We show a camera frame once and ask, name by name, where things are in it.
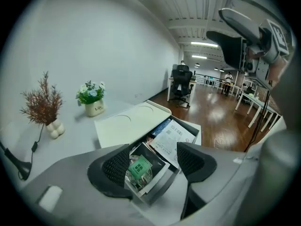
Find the white ceiling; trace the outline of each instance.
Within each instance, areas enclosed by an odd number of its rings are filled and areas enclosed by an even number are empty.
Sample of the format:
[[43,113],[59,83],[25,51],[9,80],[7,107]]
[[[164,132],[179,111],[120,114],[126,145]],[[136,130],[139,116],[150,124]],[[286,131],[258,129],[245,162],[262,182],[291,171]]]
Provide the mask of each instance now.
[[217,31],[232,37],[239,36],[220,19],[218,14],[219,9],[235,9],[258,24],[262,23],[266,18],[275,21],[269,14],[242,0],[140,1],[162,21],[176,41],[180,45],[184,45],[184,54],[186,56],[204,55],[210,59],[220,61],[221,64],[224,64],[224,61],[222,51],[219,47],[212,48],[191,45],[192,41],[210,43],[211,41],[206,39],[206,31]]

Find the green label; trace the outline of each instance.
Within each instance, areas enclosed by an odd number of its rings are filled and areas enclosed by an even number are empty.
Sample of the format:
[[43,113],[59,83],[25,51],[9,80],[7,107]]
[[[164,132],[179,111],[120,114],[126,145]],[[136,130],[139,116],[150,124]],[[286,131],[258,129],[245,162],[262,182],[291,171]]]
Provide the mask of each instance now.
[[137,161],[128,167],[135,179],[140,179],[141,176],[152,167],[152,164],[141,155]]

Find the fluorescent light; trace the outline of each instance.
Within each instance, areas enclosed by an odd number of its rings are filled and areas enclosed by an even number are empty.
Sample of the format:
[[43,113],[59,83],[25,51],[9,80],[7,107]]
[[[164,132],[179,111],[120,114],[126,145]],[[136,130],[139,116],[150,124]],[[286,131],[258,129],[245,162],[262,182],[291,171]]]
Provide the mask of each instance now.
[[204,57],[204,56],[198,56],[198,55],[193,55],[192,57],[193,57],[193,58],[204,58],[204,59],[207,59],[207,57]]
[[217,44],[212,44],[212,43],[191,42],[191,44],[195,44],[195,45],[204,45],[204,46],[210,46],[210,47],[218,47]]

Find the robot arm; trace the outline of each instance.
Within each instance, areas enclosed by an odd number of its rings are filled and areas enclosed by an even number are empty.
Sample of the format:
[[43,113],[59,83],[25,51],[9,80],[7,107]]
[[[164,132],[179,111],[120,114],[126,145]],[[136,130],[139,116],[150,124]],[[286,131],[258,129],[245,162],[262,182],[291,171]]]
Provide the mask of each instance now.
[[228,65],[271,90],[267,82],[269,68],[282,63],[281,56],[289,54],[281,28],[268,19],[265,24],[258,26],[247,16],[230,8],[220,9],[219,15],[242,38],[213,31],[208,31],[207,37],[220,45]]

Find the potted plant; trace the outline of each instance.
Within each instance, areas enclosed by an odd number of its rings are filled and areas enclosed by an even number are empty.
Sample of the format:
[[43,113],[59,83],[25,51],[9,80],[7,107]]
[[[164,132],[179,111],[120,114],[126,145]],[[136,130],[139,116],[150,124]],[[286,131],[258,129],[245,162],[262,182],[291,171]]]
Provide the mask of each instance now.
[[104,111],[104,96],[105,85],[104,82],[100,82],[99,85],[91,81],[88,81],[82,85],[76,94],[78,104],[85,105],[87,116],[93,117]]
[[46,125],[50,136],[56,139],[65,132],[63,124],[58,120],[59,109],[63,105],[62,93],[55,86],[48,86],[48,72],[39,81],[40,88],[31,92],[23,92],[26,108],[21,113],[27,115],[29,122]]

